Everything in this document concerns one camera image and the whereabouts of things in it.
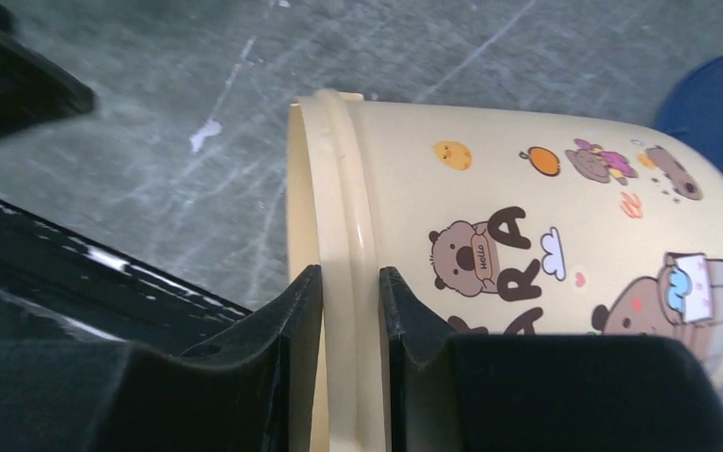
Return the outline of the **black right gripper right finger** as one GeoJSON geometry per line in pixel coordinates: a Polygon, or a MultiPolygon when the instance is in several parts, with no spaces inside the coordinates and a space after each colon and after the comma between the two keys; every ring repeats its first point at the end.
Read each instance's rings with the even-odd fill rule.
{"type": "Polygon", "coordinates": [[[379,273],[395,451],[723,451],[723,405],[659,336],[458,332],[379,273]]]}

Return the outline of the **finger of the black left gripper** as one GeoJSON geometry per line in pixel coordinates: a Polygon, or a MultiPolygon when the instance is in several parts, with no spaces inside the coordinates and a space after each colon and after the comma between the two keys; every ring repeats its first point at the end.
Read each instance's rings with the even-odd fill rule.
{"type": "Polygon", "coordinates": [[[90,87],[17,40],[16,19],[0,6],[0,138],[95,106],[90,87]]]}

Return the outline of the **cream yellow bucket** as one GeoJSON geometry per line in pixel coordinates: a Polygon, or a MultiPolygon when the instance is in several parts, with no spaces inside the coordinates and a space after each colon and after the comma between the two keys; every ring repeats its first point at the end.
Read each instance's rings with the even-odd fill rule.
{"type": "Polygon", "coordinates": [[[386,266],[456,326],[661,335],[723,385],[723,175],[670,135],[322,89],[290,108],[287,237],[323,269],[314,451],[390,449],[386,266]]]}

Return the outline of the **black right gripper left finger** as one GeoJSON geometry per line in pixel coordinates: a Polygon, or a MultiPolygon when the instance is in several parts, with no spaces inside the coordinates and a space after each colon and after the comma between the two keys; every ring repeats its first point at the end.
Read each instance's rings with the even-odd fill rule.
{"type": "Polygon", "coordinates": [[[0,341],[0,451],[306,451],[322,307],[311,265],[179,357],[131,342],[0,341]]]}

